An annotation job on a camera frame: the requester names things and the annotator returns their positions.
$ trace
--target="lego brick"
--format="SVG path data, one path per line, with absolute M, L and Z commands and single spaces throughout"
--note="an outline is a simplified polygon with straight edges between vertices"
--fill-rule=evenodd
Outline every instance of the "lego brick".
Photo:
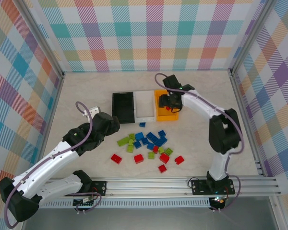
M 153 150 L 154 144 L 153 144 L 153 143 L 148 143 L 148 144 L 147 144 L 147 148 L 148 148 L 149 150 Z
M 139 141 L 134 142 L 133 144 L 135 146 L 136 149 L 140 148 L 142 145 Z
M 135 134 L 134 133 L 129 134 L 129 138 L 135 140 Z
M 129 153 L 133 153 L 133 145 L 131 145 L 131 146 L 128 145 L 126 151 L 129 152 Z
M 171 150 L 170 148 L 168 148 L 167 150 L 165 150 L 165 154 L 170 156 L 172 154 L 173 150 Z
M 159 147 L 158 147 L 157 145 L 154 146 L 154 148 L 153 148 L 153 152 L 154 152 L 155 154 L 157 154 L 157 152 L 158 152 L 158 148 L 159 148 Z
M 147 138 L 143 138 L 141 141 L 143 145 L 147 145 L 149 143 Z
M 166 164 L 166 163 L 169 161 L 169 156 L 163 153 L 163 154 L 160 156 L 160 160 L 161 160 L 164 164 Z
M 122 159 L 118 155 L 113 154 L 113 156 L 111 157 L 111 160 L 113 160 L 116 164 L 120 164 Z
M 165 167 L 165 165 L 161 165 L 159 166 L 159 170 L 161 173 L 164 173 L 167 170 L 167 168 Z
M 167 141 L 168 141 L 168 139 L 166 139 L 165 137 L 162 137 L 162 138 L 160 138 L 160 139 L 155 143 L 155 145 L 161 147 L 161 146 L 163 146 Z
M 134 161 L 136 164 L 143 162 L 144 158 L 143 158 L 142 154 L 134 156 Z
M 161 130 L 160 132 L 158 132 L 158 135 L 162 138 L 165 137 L 165 132 L 163 130 Z
M 154 144 L 159 140 L 153 133 L 149 132 L 146 137 Z
M 179 156 L 175 159 L 176 164 L 181 164 L 184 162 L 184 158 L 182 156 Z
M 149 158 L 150 160 L 155 159 L 155 153 L 154 153 L 154 152 L 149 152 L 149 153 L 148 153 L 148 158 Z
M 159 153 L 160 153 L 160 154 L 164 153 L 164 148 L 163 148 L 163 147 L 159 147 L 158 150 L 159 150 Z
M 125 137 L 125 138 L 117 141 L 119 146 L 126 145 L 128 142 L 129 142 L 129 137 Z
M 133 146 L 133 140 L 132 140 L 132 139 L 129 139 L 128 145 L 129 145 L 129 146 Z
M 142 140 L 142 138 L 144 138 L 143 133 L 137 133 L 137 134 L 135 134 L 135 139 L 136 139 L 136 140 Z

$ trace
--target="checkered wall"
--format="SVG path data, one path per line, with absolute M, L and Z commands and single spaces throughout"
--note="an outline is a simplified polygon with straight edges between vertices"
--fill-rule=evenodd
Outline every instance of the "checkered wall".
M 36 160 L 58 83 L 12 0 L 0 0 L 0 180 Z M 0 230 L 3 205 L 0 197 Z
M 108 71 L 227 69 L 259 0 L 26 2 L 65 70 Z
M 279 0 L 252 45 L 237 81 L 269 176 L 288 212 L 288 0 Z

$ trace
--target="blue block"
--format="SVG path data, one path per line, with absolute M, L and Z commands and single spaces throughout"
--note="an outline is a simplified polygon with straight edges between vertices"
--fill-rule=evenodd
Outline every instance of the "blue block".
M 152 141 L 154 144 L 156 144 L 156 143 L 159 141 L 159 139 L 158 139 L 156 136 L 154 136 L 154 137 L 151 139 L 151 141 Z
M 159 136 L 162 138 L 162 137 L 165 137 L 165 132 L 163 130 L 161 130 L 160 132 L 158 132 Z
M 139 141 L 134 142 L 133 144 L 135 146 L 136 149 L 140 148 L 142 145 Z
M 142 138 L 144 138 L 143 133 L 137 133 L 137 134 L 135 135 L 135 139 L 136 139 L 136 140 L 142 140 Z
M 148 143 L 148 144 L 147 144 L 147 148 L 148 148 L 149 150 L 153 150 L 154 144 L 153 144 L 153 143 Z
M 167 141 L 168 141 L 168 139 L 166 139 L 165 137 L 162 137 L 162 138 L 160 138 L 160 139 L 155 143 L 155 145 L 161 147 L 161 146 L 163 146 Z
M 147 145 L 149 142 L 148 142 L 147 138 L 143 138 L 142 143 L 143 143 L 143 145 Z

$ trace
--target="mounting plate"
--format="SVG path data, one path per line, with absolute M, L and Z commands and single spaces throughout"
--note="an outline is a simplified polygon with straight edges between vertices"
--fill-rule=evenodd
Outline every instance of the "mounting plate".
M 193 195 L 227 195 L 225 187 L 227 187 L 229 195 L 235 194 L 235 187 L 232 180 L 228 180 L 224 188 L 219 189 L 215 194 L 211 193 L 206 180 L 191 180 L 191 187 Z

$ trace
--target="table surface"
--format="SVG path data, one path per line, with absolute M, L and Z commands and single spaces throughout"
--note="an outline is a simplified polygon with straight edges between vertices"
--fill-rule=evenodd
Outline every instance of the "table surface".
M 76 101 L 83 102 L 88 108 L 99 106 L 101 111 L 111 114 L 112 93 L 159 89 L 154 81 L 153 71 L 138 72 L 91 72 L 67 73 L 54 116 L 45 154 L 47 155 L 72 128 L 87 122 L 75 107 Z M 234 108 L 239 113 L 233 89 L 226 71 L 164 71 L 175 74 L 178 81 L 190 84 L 206 99 L 225 109 Z M 91 177 L 189 177 L 204 176 L 209 170 L 216 154 L 208 142 L 209 122 L 199 114 L 183 108 L 177 121 L 148 122 L 146 127 L 135 124 L 122 124 L 119 132 L 105 137 L 104 142 L 93 151 L 88 151 L 77 160 L 61 169 L 54 177 L 63 178 L 82 169 Z M 117 141 L 130 133 L 143 132 L 146 135 L 164 130 L 167 143 L 164 148 L 171 148 L 173 153 L 166 164 L 167 171 L 161 174 L 158 166 L 163 163 L 156 154 L 154 160 L 147 158 L 149 150 L 145 147 L 127 153 L 126 147 L 119 147 Z M 247 140 L 244 127 L 245 150 L 233 156 L 228 172 L 234 175 L 257 175 L 254 157 Z M 122 157 L 119 165 L 110 158 L 113 154 Z M 133 157 L 142 154 L 144 162 L 135 164 Z M 185 161 L 176 165 L 174 159 L 183 156 Z

